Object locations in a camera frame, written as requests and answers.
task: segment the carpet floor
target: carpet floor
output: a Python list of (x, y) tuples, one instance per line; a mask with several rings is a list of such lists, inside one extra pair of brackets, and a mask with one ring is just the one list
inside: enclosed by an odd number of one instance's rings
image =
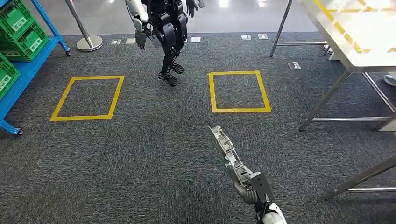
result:
[[(169, 87), (156, 75), (163, 52), (125, 45), (131, 35), (104, 35), (91, 53), (75, 50), (80, 36), (60, 47), (5, 120), (20, 137), (0, 133), (0, 223), (241, 224), (255, 223), (231, 186), (207, 126), (220, 125), (242, 160), (265, 173), (291, 224), (394, 224), (395, 194), (322, 195), (395, 154), (393, 133), (378, 123), (313, 123), (298, 127), (343, 71), (321, 46), (278, 47), (240, 34), (194, 34), (177, 62), (185, 72)], [(122, 39), (121, 45), (110, 45)], [(319, 33), (285, 33), (282, 41), (320, 41)], [(297, 61), (301, 70), (290, 70)], [(272, 112), (212, 113), (208, 73), (258, 70)], [(125, 76), (111, 120), (50, 122), (68, 82), (80, 76)], [(372, 74), (396, 103), (396, 89)], [(76, 81), (58, 116), (107, 114), (118, 80)], [(215, 76), (218, 108), (263, 106), (253, 75)], [(320, 113), (387, 116), (365, 79), (352, 75)], [(362, 186), (395, 186), (389, 170)]]

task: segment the humanoid robot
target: humanoid robot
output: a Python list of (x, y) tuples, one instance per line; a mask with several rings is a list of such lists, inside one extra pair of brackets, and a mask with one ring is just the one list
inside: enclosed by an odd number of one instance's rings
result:
[[(183, 12), (181, 0), (125, 0), (129, 15), (136, 28), (136, 43), (145, 49), (147, 37), (154, 46), (162, 46), (165, 56), (158, 78), (170, 86), (177, 85), (177, 79), (170, 74), (184, 72), (184, 68), (175, 63), (180, 50), (187, 40), (187, 14)], [(203, 0), (198, 0), (199, 7), (204, 7)], [(186, 0), (187, 13), (192, 18), (198, 6), (195, 0)]]
[(245, 203), (255, 206), (257, 224), (287, 224), (281, 209), (272, 201), (274, 196), (264, 174), (253, 173), (243, 164), (220, 126), (210, 130), (236, 192)]

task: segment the blue metal shelf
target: blue metal shelf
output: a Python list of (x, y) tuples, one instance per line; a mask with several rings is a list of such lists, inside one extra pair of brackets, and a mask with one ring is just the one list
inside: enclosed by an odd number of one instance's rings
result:
[(6, 4), (8, 0), (0, 0), (0, 7), (2, 7), (4, 4)]
[[(52, 31), (52, 33), (54, 34), (54, 37), (49, 37), (48, 42), (44, 45), (44, 47), (41, 49), (41, 51), (34, 58), (33, 61), (13, 63), (13, 65), (21, 73), (21, 75), (13, 84), (13, 86), (8, 90), (7, 94), (3, 97), (3, 99), (0, 100), (0, 128), (3, 128), (9, 134), (18, 134), (20, 129), (15, 128), (6, 121), (4, 121), (4, 117), (15, 104), (19, 96), (23, 93), (33, 77), (36, 75), (42, 64), (44, 64), (45, 60), (51, 54), (55, 46), (59, 43), (65, 51), (70, 51), (70, 48), (63, 41), (62, 37), (59, 35), (58, 31), (55, 29), (51, 20), (48, 18), (47, 14), (44, 12), (38, 1), (31, 1), (50, 28), (50, 30)], [(7, 2), (8, 0), (0, 0), (0, 7)]]

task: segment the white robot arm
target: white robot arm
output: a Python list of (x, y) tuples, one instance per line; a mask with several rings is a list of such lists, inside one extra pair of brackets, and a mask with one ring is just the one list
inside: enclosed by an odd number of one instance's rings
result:
[(149, 15), (144, 10), (141, 0), (125, 0), (127, 9), (132, 21), (134, 22), (135, 29), (143, 32), (143, 23), (149, 21)]
[(239, 159), (233, 143), (220, 126), (210, 128), (219, 154), (236, 192), (247, 204), (253, 204), (258, 224), (287, 224), (280, 208), (272, 201), (273, 194), (264, 174), (253, 173)]

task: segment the yellow tape square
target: yellow tape square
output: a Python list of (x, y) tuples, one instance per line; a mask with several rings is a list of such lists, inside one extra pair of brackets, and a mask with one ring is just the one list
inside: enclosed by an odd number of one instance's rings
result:
[[(69, 94), (71, 86), (76, 80), (95, 80), (95, 79), (118, 79), (117, 88), (114, 92), (114, 97), (112, 103), (110, 105), (109, 113), (106, 115), (90, 115), (90, 116), (69, 116), (69, 117), (58, 117), (59, 111), (66, 100), (67, 94)], [(52, 117), (50, 119), (51, 122), (54, 121), (71, 121), (71, 120), (101, 120), (101, 119), (111, 119), (113, 118), (115, 106), (117, 104), (118, 96), (120, 95), (121, 86), (124, 82), (124, 76), (86, 76), (86, 77), (72, 77), (66, 89), (63, 92), (61, 99), (59, 100), (58, 105), (56, 106), (54, 112), (52, 113)]]
[[(256, 75), (259, 84), (264, 108), (227, 108), (219, 109), (216, 104), (216, 97), (214, 95), (214, 76), (215, 75)], [(271, 112), (267, 94), (265, 92), (264, 84), (261, 79), (259, 71), (216, 71), (208, 74), (209, 76), (209, 91), (211, 97), (211, 105), (213, 113), (255, 113), (255, 112)]]

